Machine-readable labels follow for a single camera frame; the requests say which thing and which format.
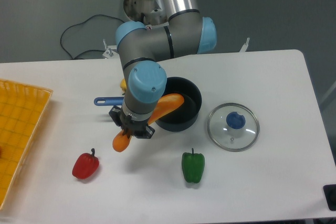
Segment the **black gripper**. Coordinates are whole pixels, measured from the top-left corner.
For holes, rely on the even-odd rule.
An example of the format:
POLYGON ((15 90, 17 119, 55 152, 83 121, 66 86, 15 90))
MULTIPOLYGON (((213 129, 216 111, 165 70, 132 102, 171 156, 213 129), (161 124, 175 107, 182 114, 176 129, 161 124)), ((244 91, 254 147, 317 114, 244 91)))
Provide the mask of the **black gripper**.
POLYGON ((114 105, 109 111, 116 126, 121 128, 122 136, 134 136, 139 139, 151 139, 155 129, 149 126, 149 119, 136 121, 131 115, 126 115, 122 108, 114 105))

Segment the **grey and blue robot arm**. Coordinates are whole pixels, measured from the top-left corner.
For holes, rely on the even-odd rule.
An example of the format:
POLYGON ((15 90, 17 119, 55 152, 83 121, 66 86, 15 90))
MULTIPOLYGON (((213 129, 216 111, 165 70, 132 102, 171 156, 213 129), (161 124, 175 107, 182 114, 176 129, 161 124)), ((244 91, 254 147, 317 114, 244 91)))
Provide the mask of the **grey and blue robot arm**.
POLYGON ((217 33, 209 17, 203 17, 196 0, 163 0, 167 20, 163 26, 147 29, 142 22, 120 25, 115 34, 127 89, 121 107, 110 116, 124 137, 151 138, 150 117, 166 86, 160 61, 215 48, 217 33))

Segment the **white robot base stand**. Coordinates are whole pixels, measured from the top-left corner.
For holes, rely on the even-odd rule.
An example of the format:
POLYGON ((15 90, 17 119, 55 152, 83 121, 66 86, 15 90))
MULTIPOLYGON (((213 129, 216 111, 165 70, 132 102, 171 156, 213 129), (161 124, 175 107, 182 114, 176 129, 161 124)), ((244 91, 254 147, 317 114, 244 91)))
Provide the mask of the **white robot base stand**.
POLYGON ((163 0, 123 0, 126 21, 142 22, 147 30, 168 25, 163 0))

